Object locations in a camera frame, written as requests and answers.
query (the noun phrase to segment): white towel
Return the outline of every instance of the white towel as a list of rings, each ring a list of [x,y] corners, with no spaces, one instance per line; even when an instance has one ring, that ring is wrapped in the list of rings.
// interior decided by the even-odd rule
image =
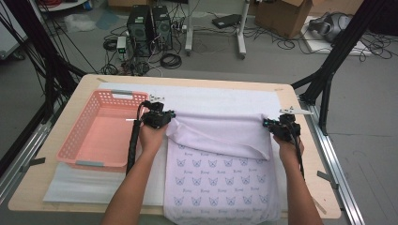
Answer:
[[[176,112],[169,137],[164,215],[176,224],[258,224],[281,213],[262,114]]]

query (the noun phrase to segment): gray floor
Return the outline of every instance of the gray floor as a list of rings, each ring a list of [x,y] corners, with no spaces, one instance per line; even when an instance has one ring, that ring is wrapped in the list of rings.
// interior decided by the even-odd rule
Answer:
[[[79,9],[65,13],[82,13]],[[108,29],[69,34],[74,43],[86,55],[95,69],[104,64],[103,37],[113,28],[125,24],[126,17],[115,18],[114,14],[97,8],[89,12],[92,20],[108,21]],[[211,17],[199,23],[210,25]],[[248,19],[253,27],[253,18]],[[67,43],[67,52],[72,64],[85,70],[92,69]],[[161,68],[163,77],[243,81],[256,83],[293,83],[315,72],[325,61],[324,54],[303,54],[298,47],[282,50],[271,37],[246,38],[247,56],[241,60],[237,55],[234,37],[213,33],[194,36],[194,52],[187,57],[181,52],[183,64],[179,69]],[[398,53],[398,44],[390,46]],[[333,140],[336,154],[344,169],[345,177],[357,201],[365,223],[396,224],[398,220],[398,57],[385,60],[368,57],[360,62],[357,56],[349,56],[337,71],[333,80],[329,105],[328,132]],[[9,149],[18,134],[43,102],[36,74],[28,60],[0,61],[0,157]],[[152,69],[147,76],[159,77]],[[305,88],[297,90],[301,94]],[[43,224],[52,219],[65,224],[98,223],[97,214],[43,215],[16,213],[7,210],[7,200],[1,206],[1,224]],[[325,224],[346,224],[344,216],[338,220],[326,220]]]

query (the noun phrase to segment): human hand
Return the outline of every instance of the human hand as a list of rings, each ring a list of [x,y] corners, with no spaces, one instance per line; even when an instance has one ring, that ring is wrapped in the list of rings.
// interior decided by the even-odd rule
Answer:
[[[279,157],[281,158],[281,161],[284,165],[284,167],[288,165],[299,165],[299,160],[297,157],[297,151],[296,151],[296,146],[290,142],[286,142],[278,138],[277,136],[273,136],[273,139],[276,141],[276,143],[280,146],[279,149]],[[298,137],[298,146],[301,151],[301,154],[304,153],[304,144]]]
[[[164,132],[167,129],[167,125],[158,129],[153,127],[143,125],[140,130],[140,142],[143,147],[143,153],[152,153],[156,155],[159,148],[161,147],[161,142],[163,140]]]

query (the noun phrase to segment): light wood tabletop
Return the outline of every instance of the light wood tabletop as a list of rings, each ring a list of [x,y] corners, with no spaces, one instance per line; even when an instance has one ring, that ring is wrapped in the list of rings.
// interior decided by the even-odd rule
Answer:
[[[63,141],[67,138],[69,131],[72,129],[75,120],[84,108],[89,96],[101,83],[134,83],[268,91],[277,94],[282,108],[289,108],[291,106],[300,108],[297,96],[293,88],[288,84],[86,75],[80,81],[69,103],[55,123],[46,142],[38,152],[37,158],[46,158],[45,163],[30,167],[8,203],[8,208],[10,210],[105,212],[107,204],[43,201],[43,197],[53,180],[55,169],[58,164],[55,158],[56,153],[61,148]],[[297,115],[297,123],[301,125],[300,138],[305,143],[303,164],[306,170],[306,183],[314,198],[315,205],[318,208],[321,218],[339,218],[341,216],[341,210],[329,181],[316,175],[318,171],[324,173],[325,168],[318,154],[312,133],[303,115]],[[163,211],[161,206],[144,205],[141,213],[162,215]]]

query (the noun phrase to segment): computer tower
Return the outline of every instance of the computer tower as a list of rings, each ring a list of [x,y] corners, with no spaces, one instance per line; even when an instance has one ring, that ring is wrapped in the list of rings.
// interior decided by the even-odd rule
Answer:
[[[169,12],[166,6],[152,8],[153,23],[155,25],[155,39],[159,50],[173,49],[172,29]]]
[[[148,5],[132,6],[127,28],[135,56],[150,56],[150,44],[154,38],[152,17]]]

